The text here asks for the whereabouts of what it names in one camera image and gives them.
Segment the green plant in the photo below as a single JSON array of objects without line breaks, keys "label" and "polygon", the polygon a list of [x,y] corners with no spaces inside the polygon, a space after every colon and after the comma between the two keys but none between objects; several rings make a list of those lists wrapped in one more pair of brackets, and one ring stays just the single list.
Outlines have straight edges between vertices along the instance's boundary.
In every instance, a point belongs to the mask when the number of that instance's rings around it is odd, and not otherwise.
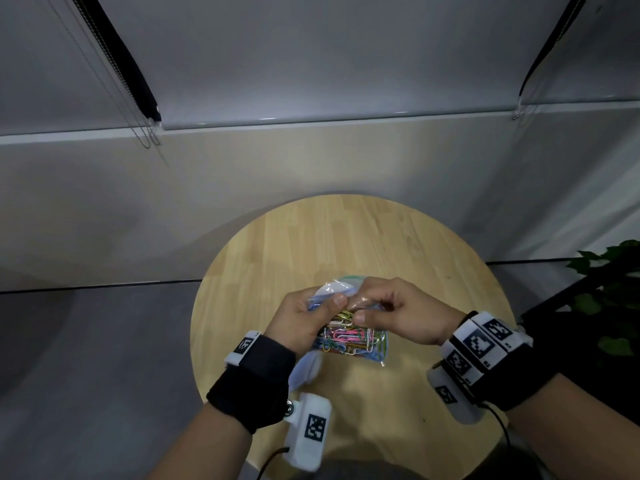
[{"label": "green plant", "polygon": [[[621,242],[601,255],[578,251],[580,257],[571,259],[567,267],[588,275],[595,268],[622,256],[626,248],[635,246],[640,246],[640,241]],[[602,352],[618,357],[640,355],[640,267],[615,282],[576,296],[570,307],[574,312],[597,319],[600,335],[597,347]]]}]

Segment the white wall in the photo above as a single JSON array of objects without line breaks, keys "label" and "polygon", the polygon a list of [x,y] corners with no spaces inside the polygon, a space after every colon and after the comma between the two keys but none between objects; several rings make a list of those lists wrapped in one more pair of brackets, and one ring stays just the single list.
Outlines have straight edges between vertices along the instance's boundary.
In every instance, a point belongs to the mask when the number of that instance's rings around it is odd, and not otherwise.
[{"label": "white wall", "polygon": [[265,210],[334,192],[411,205],[487,260],[571,255],[640,230],[627,173],[640,171],[639,117],[637,104],[583,104],[515,121],[160,131],[168,164],[130,130],[0,137],[0,289],[200,278]]}]

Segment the wooden tabletop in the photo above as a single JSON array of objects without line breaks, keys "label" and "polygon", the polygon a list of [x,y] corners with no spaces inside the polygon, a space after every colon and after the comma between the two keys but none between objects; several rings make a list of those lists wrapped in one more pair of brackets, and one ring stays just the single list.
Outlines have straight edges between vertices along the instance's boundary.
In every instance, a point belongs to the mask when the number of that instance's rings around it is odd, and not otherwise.
[{"label": "wooden tabletop", "polygon": [[[463,311],[513,314],[500,285],[462,239],[404,205],[361,195],[326,195],[288,203],[257,218],[220,251],[205,275],[191,316],[191,360],[203,401],[224,359],[248,330],[264,330],[289,291],[348,274],[400,276]],[[386,460],[430,480],[460,480],[498,442],[490,415],[457,423],[429,386],[438,348],[392,335],[384,367],[325,354],[302,391],[327,397],[333,412],[325,458]],[[248,461],[260,468],[282,447],[288,423],[258,430]],[[283,459],[267,475],[289,478]]]}]

